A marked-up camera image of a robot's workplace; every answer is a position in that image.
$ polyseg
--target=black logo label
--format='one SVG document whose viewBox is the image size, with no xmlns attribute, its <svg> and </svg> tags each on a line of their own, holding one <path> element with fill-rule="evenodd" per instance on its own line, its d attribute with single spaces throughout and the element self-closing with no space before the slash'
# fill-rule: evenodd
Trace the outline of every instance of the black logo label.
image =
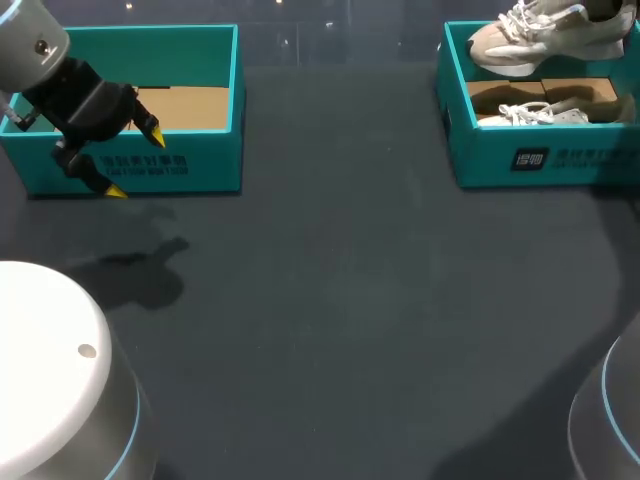
<svg viewBox="0 0 640 480">
<path fill-rule="evenodd" d="M 511 170 L 526 172 L 542 170 L 548 156 L 548 148 L 520 148 L 513 157 Z"/>
<path fill-rule="evenodd" d="M 449 107 L 444 108 L 442 112 L 442 125 L 444 126 L 444 135 L 449 140 L 449 134 L 451 133 L 451 114 L 449 113 Z"/>
</svg>

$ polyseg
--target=teal shoebox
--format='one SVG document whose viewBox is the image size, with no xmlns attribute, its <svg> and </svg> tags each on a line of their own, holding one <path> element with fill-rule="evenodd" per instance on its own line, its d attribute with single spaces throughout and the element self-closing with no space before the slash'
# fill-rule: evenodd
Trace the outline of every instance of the teal shoebox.
<svg viewBox="0 0 640 480">
<path fill-rule="evenodd" d="M 236 25 L 69 28 L 70 55 L 88 61 L 103 78 L 135 86 L 228 89 L 219 128 L 167 129 L 166 148 L 137 130 L 88 145 L 98 169 L 127 193 L 239 191 L 242 179 L 245 84 Z M 11 105 L 30 105 L 14 95 Z M 5 117 L 0 142 L 30 195 L 89 194 L 64 176 L 51 158 L 60 138 L 44 118 L 21 132 Z"/>
<path fill-rule="evenodd" d="M 503 80 L 477 67 L 465 43 L 486 22 L 448 22 L 438 56 L 436 94 L 451 162 L 462 187 L 640 184 L 640 124 L 479 127 L 467 82 Z M 640 93 L 640 29 L 623 58 L 584 62 L 554 57 L 527 82 L 608 78 L 615 94 Z"/>
</svg>

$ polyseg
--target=robotic arm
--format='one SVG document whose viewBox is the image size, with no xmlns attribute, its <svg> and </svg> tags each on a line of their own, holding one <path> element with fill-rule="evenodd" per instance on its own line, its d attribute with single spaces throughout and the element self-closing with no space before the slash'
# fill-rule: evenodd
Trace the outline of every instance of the robotic arm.
<svg viewBox="0 0 640 480">
<path fill-rule="evenodd" d="M 158 119 L 131 85 L 105 81 L 87 62 L 69 57 L 69 48 L 69 35 L 40 0 L 0 0 L 0 92 L 22 93 L 33 110 L 20 117 L 1 95 L 0 107 L 22 131 L 43 115 L 63 135 L 51 155 L 68 177 L 96 193 L 126 197 L 81 149 L 114 138 L 131 121 L 164 148 Z"/>
</svg>

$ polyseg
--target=white cylindrical cap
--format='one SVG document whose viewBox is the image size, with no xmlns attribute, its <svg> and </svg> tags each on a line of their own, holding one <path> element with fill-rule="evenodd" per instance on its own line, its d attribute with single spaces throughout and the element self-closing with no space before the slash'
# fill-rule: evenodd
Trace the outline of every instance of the white cylindrical cap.
<svg viewBox="0 0 640 480">
<path fill-rule="evenodd" d="M 85 424 L 109 375 L 105 317 L 78 284 L 0 262 L 0 479 L 19 478 Z"/>
<path fill-rule="evenodd" d="M 0 90 L 23 92 L 53 75 L 69 35 L 40 0 L 0 0 Z"/>
</svg>

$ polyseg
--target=shoelace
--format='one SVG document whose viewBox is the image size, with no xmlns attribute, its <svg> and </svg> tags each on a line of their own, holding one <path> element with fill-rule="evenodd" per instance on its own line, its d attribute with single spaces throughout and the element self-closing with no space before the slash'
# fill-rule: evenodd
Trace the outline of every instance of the shoelace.
<svg viewBox="0 0 640 480">
<path fill-rule="evenodd" d="M 498 15 L 498 20 L 502 24 L 505 35 L 509 40 L 517 42 L 520 38 L 530 39 L 535 32 L 552 30 L 556 24 L 546 15 L 534 15 L 531 8 L 537 5 L 538 0 L 525 3 L 518 0 L 507 14 Z"/>
<path fill-rule="evenodd" d="M 540 110 L 529 111 L 530 108 L 539 107 Z M 546 102 L 529 102 L 522 105 L 500 105 L 500 113 L 516 125 L 551 125 L 553 124 L 553 112 L 551 105 Z"/>
</svg>

